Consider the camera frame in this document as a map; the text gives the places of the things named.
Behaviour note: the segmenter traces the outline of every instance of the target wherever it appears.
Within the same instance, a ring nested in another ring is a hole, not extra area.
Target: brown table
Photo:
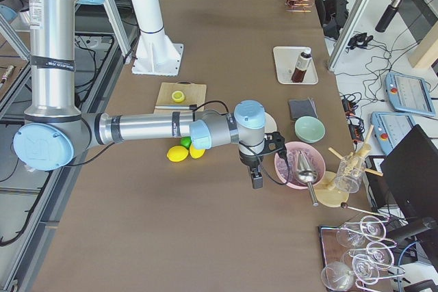
[[[126,67],[109,114],[152,113],[162,81],[206,83],[207,100],[230,108],[261,102],[291,141],[287,100],[311,96],[326,125],[314,146],[337,169],[327,148],[345,154],[352,143],[315,12],[286,12],[284,0],[160,2],[166,33],[185,46],[179,76]],[[313,50],[319,83],[281,85],[273,47],[303,45]],[[354,213],[313,208],[307,191],[266,176],[252,190],[235,145],[171,163],[166,152],[178,142],[125,142],[83,167],[34,291],[324,291],[316,227]],[[275,176],[273,157],[263,164]],[[364,190],[350,203],[366,207]]]

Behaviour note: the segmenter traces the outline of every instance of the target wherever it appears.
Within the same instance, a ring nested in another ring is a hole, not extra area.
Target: black cylinder
[[[381,19],[376,25],[377,32],[385,32],[386,28],[398,12],[398,8],[403,0],[392,0],[392,2],[386,7],[385,12],[383,13]]]
[[[395,230],[391,230],[386,234],[388,239],[393,239],[395,242],[400,243],[404,239],[416,234],[420,234],[429,229],[437,227],[437,222],[431,217],[425,217],[415,220],[406,226],[402,226]]]

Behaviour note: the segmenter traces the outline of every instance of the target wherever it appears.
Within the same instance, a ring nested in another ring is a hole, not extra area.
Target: green bowl
[[[321,121],[313,116],[302,116],[295,122],[295,134],[304,143],[316,143],[326,134]]]

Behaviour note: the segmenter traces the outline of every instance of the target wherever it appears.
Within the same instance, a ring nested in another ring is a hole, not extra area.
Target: robotic arm
[[[14,136],[19,158],[35,169],[54,170],[97,145],[190,136],[198,149],[239,144],[240,159],[249,168],[253,187],[260,188],[262,156],[279,151],[285,157],[285,147],[279,133],[264,133],[264,108],[256,101],[243,101],[233,114],[225,115],[207,110],[109,116],[83,114],[76,108],[74,6],[78,1],[103,2],[29,0],[33,92],[32,104],[25,110],[26,124]]]

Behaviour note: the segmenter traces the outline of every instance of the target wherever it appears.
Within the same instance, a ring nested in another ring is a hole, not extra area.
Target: black thermos
[[[383,13],[381,19],[376,25],[377,32],[385,32],[386,28],[398,12],[398,8],[403,0],[392,0],[391,3],[386,7],[385,12]]]

